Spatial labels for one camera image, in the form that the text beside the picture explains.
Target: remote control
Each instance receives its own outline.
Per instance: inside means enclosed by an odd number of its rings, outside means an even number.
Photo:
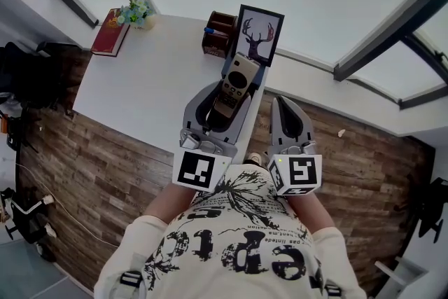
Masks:
[[[260,64],[237,53],[225,75],[221,92],[214,105],[215,110],[231,118],[259,68]]]

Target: white cable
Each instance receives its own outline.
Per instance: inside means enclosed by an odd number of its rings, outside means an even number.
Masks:
[[[57,203],[59,203],[60,205],[61,205],[61,207],[63,208],[63,210],[65,210],[65,212],[75,221],[75,222],[77,222],[77,224],[79,224],[82,228],[84,228],[90,235],[92,235],[92,237],[94,237],[95,239],[97,239],[97,240],[99,240],[100,242],[103,242],[103,243],[106,243],[106,244],[108,244],[108,245],[110,245],[110,246],[114,246],[115,248],[118,248],[116,245],[114,245],[114,244],[112,244],[112,243],[109,243],[109,242],[106,242],[105,240],[102,240],[101,238],[98,238],[96,235],[94,235],[92,232],[90,232],[82,223],[80,223],[75,217],[73,217],[70,213],[69,213],[69,211],[67,211],[66,209],[65,209],[65,207],[64,207],[64,205],[56,198],[56,196],[55,195],[53,195],[53,192],[51,192],[51,190],[41,181],[41,180],[39,180],[39,179],[37,179],[36,178],[36,176],[34,176],[34,173],[29,169],[29,168],[27,168],[27,167],[25,167],[24,165],[19,165],[18,163],[16,163],[16,165],[17,166],[19,166],[19,167],[23,167],[23,168],[25,168],[32,176],[33,176],[33,178],[36,180],[36,181],[38,181],[42,186],[44,186],[46,189],[47,189],[47,191],[48,192],[50,192],[51,193],[51,195],[53,196],[53,198],[55,198],[55,201],[57,202]]]

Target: wooden pen holder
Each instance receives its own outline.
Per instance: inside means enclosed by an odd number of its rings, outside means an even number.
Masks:
[[[216,11],[210,15],[207,27],[223,32],[225,35],[204,32],[204,37],[202,38],[202,50],[204,54],[211,54],[223,57],[224,59],[227,57],[237,29],[237,18],[237,16],[218,13]]]

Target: flower vase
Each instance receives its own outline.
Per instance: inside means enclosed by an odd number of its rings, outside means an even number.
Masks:
[[[146,31],[151,30],[155,25],[155,18],[156,18],[155,15],[147,15],[142,25],[138,25],[135,22],[131,22],[131,27],[138,30],[146,30]]]

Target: white marker cube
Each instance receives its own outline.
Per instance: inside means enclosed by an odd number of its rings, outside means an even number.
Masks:
[[[174,154],[172,182],[204,192],[214,192],[232,158],[180,147]]]
[[[267,169],[279,195],[306,195],[322,184],[322,155],[273,155]]]

